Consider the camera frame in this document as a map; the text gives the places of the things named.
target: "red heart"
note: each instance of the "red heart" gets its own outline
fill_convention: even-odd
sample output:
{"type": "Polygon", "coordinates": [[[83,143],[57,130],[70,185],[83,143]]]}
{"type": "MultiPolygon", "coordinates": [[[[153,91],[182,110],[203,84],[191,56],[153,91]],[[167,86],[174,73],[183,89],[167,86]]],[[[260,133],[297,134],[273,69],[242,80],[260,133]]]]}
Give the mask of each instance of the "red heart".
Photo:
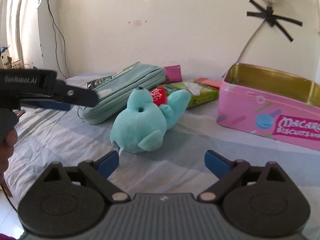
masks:
{"type": "Polygon", "coordinates": [[[153,97],[153,102],[157,105],[163,105],[167,102],[167,97],[165,95],[164,88],[156,88],[153,89],[151,92],[151,95],[153,97]]]}

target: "human hand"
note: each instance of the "human hand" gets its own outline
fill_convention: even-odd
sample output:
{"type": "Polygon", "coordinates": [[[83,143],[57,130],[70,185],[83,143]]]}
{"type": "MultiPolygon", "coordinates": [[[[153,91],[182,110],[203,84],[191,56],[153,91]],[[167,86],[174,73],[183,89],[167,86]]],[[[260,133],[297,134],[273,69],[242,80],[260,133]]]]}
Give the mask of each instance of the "human hand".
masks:
{"type": "Polygon", "coordinates": [[[9,167],[8,159],[12,156],[14,150],[13,146],[17,141],[18,135],[16,130],[13,129],[7,133],[4,142],[0,143],[0,183],[4,180],[3,173],[9,167]]]}

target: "black wire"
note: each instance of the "black wire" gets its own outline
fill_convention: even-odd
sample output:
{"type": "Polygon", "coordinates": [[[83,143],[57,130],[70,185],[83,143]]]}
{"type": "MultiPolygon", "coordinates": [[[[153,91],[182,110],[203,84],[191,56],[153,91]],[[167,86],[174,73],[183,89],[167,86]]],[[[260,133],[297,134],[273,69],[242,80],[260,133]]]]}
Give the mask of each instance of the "black wire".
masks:
{"type": "Polygon", "coordinates": [[[66,69],[67,69],[68,75],[69,75],[69,77],[71,77],[71,76],[70,76],[70,73],[69,73],[68,66],[67,66],[67,59],[66,59],[66,41],[65,41],[64,36],[62,35],[60,29],[57,27],[57,25],[56,25],[56,23],[55,23],[53,14],[52,14],[52,12],[51,12],[51,10],[50,10],[49,0],[47,0],[47,2],[48,2],[48,10],[49,10],[49,13],[50,13],[50,15],[51,15],[51,17],[52,17],[52,28],[53,28],[53,30],[54,30],[54,39],[55,39],[55,42],[56,42],[56,60],[57,60],[58,68],[59,68],[59,71],[61,72],[61,74],[67,79],[67,77],[63,74],[63,72],[62,72],[61,69],[60,69],[60,65],[59,65],[59,61],[58,61],[58,55],[57,55],[57,48],[58,48],[58,44],[57,44],[57,34],[56,34],[56,30],[55,30],[54,27],[57,28],[57,30],[59,31],[59,33],[60,33],[60,35],[61,35],[61,37],[62,37],[62,39],[63,39],[64,62],[65,62],[65,65],[66,65],[66,69]]]}
{"type": "Polygon", "coordinates": [[[12,204],[12,202],[11,202],[11,200],[9,199],[6,191],[4,190],[4,188],[2,187],[1,184],[0,184],[0,186],[1,186],[1,188],[2,188],[2,190],[3,190],[3,192],[4,192],[4,195],[5,195],[5,197],[7,198],[8,202],[10,203],[10,205],[12,206],[12,208],[14,209],[14,211],[17,212],[17,209],[16,209],[15,206],[12,204]]]}

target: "red label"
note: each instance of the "red label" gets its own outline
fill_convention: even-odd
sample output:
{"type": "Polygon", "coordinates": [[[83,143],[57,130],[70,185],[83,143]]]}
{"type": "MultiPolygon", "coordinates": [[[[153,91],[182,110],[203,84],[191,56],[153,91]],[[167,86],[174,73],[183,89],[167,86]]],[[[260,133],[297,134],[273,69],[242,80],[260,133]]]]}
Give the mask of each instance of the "red label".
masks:
{"type": "Polygon", "coordinates": [[[166,103],[167,97],[165,95],[164,88],[156,88],[156,89],[152,90],[150,93],[153,97],[153,102],[157,106],[160,106],[160,105],[163,105],[166,103]]]}
{"type": "Polygon", "coordinates": [[[320,121],[307,118],[280,115],[272,135],[320,141],[320,121]]]}

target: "finger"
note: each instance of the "finger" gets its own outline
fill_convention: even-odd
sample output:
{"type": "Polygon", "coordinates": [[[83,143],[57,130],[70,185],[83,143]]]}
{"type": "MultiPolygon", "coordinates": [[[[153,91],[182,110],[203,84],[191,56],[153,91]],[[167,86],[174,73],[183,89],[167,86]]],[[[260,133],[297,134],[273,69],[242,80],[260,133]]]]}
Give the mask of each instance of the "finger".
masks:
{"type": "Polygon", "coordinates": [[[8,146],[5,143],[0,144],[0,160],[9,159],[13,155],[13,146],[8,146]]]}
{"type": "Polygon", "coordinates": [[[0,173],[4,173],[9,167],[9,161],[8,160],[4,160],[2,162],[0,162],[0,173]]]}
{"type": "Polygon", "coordinates": [[[18,134],[15,129],[9,131],[7,133],[7,136],[5,137],[5,143],[9,146],[13,146],[17,143],[18,141],[18,134]]]}

